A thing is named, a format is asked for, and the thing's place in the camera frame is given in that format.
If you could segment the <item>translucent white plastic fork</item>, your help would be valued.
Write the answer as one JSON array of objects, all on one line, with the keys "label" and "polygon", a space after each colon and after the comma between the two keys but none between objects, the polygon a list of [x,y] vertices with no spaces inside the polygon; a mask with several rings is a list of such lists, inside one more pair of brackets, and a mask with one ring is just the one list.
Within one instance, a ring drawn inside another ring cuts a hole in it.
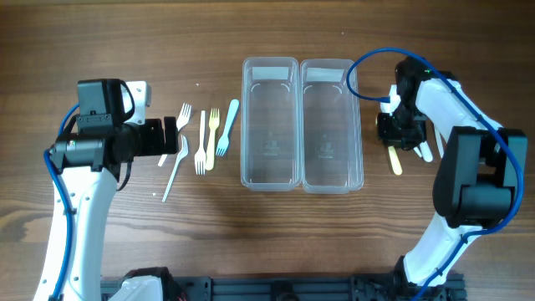
[{"label": "translucent white plastic fork", "polygon": [[170,178],[169,178],[169,181],[167,183],[167,186],[166,186],[166,190],[164,192],[164,196],[162,197],[162,201],[163,202],[166,202],[170,192],[171,192],[171,188],[172,188],[172,185],[173,185],[173,182],[176,178],[176,173],[178,171],[178,168],[179,168],[179,165],[181,163],[181,161],[189,154],[189,148],[188,148],[188,143],[187,143],[187,138],[184,136],[184,135],[180,135],[180,138],[181,138],[181,148],[176,156],[176,160],[175,160],[175,165],[173,167],[173,170],[171,172],[171,175],[170,175]]}]

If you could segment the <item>white spoon thick handle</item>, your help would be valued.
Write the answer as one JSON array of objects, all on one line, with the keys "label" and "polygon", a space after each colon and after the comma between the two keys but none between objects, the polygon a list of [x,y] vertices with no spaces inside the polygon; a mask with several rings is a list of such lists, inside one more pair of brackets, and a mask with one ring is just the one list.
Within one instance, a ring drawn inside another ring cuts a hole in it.
[{"label": "white spoon thick handle", "polygon": [[431,153],[431,148],[429,147],[428,143],[426,141],[420,143],[419,145],[421,157],[425,162],[432,162],[433,161],[433,155]]}]

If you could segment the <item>yellow plastic spoon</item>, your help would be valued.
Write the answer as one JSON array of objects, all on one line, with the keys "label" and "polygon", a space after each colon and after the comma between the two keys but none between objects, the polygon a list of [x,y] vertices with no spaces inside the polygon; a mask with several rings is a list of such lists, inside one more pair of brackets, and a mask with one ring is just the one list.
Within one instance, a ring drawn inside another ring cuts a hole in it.
[{"label": "yellow plastic spoon", "polygon": [[402,166],[395,147],[391,143],[391,140],[396,134],[396,129],[393,126],[391,116],[388,113],[379,113],[375,123],[377,135],[382,144],[387,148],[391,169],[395,175],[400,176],[403,172]]}]

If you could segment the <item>yellow plastic fork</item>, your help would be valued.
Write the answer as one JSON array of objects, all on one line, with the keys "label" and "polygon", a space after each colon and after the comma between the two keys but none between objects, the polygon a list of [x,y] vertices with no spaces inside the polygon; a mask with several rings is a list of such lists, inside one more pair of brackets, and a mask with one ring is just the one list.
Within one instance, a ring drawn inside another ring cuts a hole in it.
[{"label": "yellow plastic fork", "polygon": [[220,125],[219,109],[211,109],[209,118],[209,137],[206,148],[206,164],[205,169],[211,171],[214,167],[215,149],[216,149],[216,132]]}]

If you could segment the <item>light blue plastic fork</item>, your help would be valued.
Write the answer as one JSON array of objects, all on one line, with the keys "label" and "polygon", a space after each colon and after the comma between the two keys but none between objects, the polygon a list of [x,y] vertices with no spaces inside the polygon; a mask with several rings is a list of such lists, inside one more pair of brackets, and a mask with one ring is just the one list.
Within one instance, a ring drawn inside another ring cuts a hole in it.
[{"label": "light blue plastic fork", "polygon": [[222,136],[220,137],[217,143],[216,156],[224,156],[227,153],[229,140],[230,140],[229,135],[230,135],[233,122],[236,118],[238,109],[239,109],[239,100],[232,99],[228,107],[227,118],[225,121]]}]

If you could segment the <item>white plastic spoon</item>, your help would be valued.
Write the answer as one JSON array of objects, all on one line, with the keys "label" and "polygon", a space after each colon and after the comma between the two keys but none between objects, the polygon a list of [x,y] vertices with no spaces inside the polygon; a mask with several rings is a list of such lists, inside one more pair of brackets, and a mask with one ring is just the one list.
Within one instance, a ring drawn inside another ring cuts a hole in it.
[{"label": "white plastic spoon", "polygon": [[420,158],[423,159],[424,156],[423,156],[423,154],[422,154],[422,152],[421,152],[419,146],[415,147],[413,150],[415,151],[415,153],[416,153]]}]

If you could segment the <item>white spoon thin handle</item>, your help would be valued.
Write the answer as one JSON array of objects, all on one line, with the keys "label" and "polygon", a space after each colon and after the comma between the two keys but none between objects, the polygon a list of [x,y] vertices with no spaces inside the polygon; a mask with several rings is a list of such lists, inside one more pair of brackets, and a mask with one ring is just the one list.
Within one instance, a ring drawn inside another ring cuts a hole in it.
[{"label": "white spoon thin handle", "polygon": [[436,125],[434,126],[434,133],[436,137],[437,149],[439,151],[440,158],[442,158],[445,153],[445,150],[442,142],[442,135]]}]

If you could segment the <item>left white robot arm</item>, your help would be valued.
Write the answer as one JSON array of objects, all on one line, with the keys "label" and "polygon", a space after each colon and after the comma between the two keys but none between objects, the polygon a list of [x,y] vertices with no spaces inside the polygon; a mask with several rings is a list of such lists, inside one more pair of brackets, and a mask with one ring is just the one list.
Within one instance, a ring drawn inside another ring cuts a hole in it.
[{"label": "left white robot arm", "polygon": [[148,119],[145,81],[87,79],[43,160],[53,182],[53,220],[36,300],[99,300],[111,202],[136,157],[186,151],[176,117]]}]

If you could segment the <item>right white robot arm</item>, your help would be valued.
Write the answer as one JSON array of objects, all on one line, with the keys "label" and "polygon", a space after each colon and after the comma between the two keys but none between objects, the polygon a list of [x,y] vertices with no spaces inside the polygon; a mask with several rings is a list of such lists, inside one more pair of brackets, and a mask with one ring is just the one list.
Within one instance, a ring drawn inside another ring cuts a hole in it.
[{"label": "right white robot arm", "polygon": [[434,180],[434,216],[420,241],[395,266],[393,298],[431,299],[452,266],[479,237],[507,225],[524,190],[527,137],[488,118],[456,77],[421,57],[395,67],[396,83],[377,116],[378,137],[390,153],[422,151],[430,121],[441,163]]}]

